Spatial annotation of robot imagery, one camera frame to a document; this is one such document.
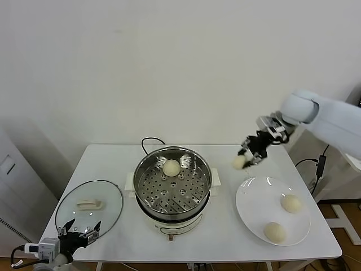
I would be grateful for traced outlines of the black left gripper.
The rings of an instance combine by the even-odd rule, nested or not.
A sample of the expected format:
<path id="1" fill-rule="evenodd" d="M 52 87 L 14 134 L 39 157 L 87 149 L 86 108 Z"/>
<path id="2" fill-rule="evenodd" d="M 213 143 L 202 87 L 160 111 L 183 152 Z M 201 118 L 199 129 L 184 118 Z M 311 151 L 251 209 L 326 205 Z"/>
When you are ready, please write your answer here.
<path id="1" fill-rule="evenodd" d="M 68 231 L 72 227 L 74 222 L 75 219 L 72 219 L 66 222 L 62 227 L 58 227 L 60 253 L 65 256 L 73 256 L 73 254 L 79 248 L 87 247 L 88 243 L 95 242 L 100 236 L 100 221 L 94 226 L 93 229 L 88 230 L 85 233 Z"/>

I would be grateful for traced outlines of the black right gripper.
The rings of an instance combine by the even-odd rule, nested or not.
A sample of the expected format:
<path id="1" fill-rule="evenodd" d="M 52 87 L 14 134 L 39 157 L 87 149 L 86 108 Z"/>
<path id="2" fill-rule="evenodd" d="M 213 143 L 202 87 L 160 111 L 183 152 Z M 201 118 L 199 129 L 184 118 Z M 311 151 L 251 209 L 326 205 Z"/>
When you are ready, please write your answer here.
<path id="1" fill-rule="evenodd" d="M 249 135 L 241 144 L 238 155 L 245 155 L 245 165 L 258 165 L 267 158 L 267 148 L 272 144 L 272 135 L 269 132 L 257 131 L 256 135 Z"/>

